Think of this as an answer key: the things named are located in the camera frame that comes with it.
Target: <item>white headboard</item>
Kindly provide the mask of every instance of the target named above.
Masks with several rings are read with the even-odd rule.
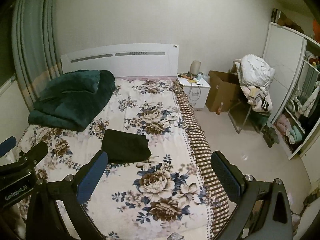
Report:
[[[115,77],[176,76],[179,45],[133,43],[97,47],[61,56],[62,71],[109,70]]]

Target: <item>cable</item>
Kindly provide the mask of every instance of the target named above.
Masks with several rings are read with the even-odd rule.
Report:
[[[198,98],[197,98],[196,100],[193,100],[193,99],[191,99],[191,97],[190,97],[190,93],[191,93],[191,91],[192,91],[192,82],[190,82],[190,84],[191,84],[191,88],[190,88],[189,93],[188,93],[188,98],[189,98],[191,101],[194,101],[194,102],[195,102],[195,101],[198,101],[199,98],[201,97],[201,88],[200,88],[200,86],[198,85],[198,83],[196,83],[197,86],[198,86],[198,90],[197,90],[197,91],[200,91],[200,92],[198,92],[198,94],[199,94]]]

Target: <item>folded green blanket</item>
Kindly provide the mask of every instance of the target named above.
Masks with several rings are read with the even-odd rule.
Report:
[[[88,72],[86,70],[75,73],[81,72],[90,77],[85,73]],[[49,85],[52,90],[59,86],[59,80],[56,79],[54,86]],[[34,110],[28,117],[29,124],[83,131],[109,102],[116,88],[115,77],[110,71],[102,70],[96,92],[92,93],[92,90],[88,91],[86,88],[88,86],[82,84],[81,91],[65,92],[63,88],[59,92],[46,91],[46,96],[41,96],[34,103]]]
[[[41,92],[40,100],[59,96],[60,93],[87,91],[95,94],[100,81],[99,70],[74,71],[52,79]]]

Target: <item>bedside table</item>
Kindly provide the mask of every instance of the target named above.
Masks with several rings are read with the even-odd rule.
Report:
[[[194,110],[202,110],[204,108],[210,85],[203,79],[197,83],[189,83],[188,79],[177,77],[178,82],[183,86],[184,93],[188,96],[189,103]]]

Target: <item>bottle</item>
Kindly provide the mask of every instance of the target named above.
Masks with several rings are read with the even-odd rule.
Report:
[[[217,109],[216,114],[220,114],[220,113],[221,113],[222,106],[223,106],[223,103],[221,102],[221,104],[220,104],[219,108]]]
[[[210,76],[208,74],[205,74],[203,79],[210,85]]]
[[[198,76],[197,76],[197,80],[199,80],[199,81],[200,81],[200,80],[201,80],[202,75],[203,75],[203,73],[202,73],[202,72],[199,72],[199,73],[198,73]]]

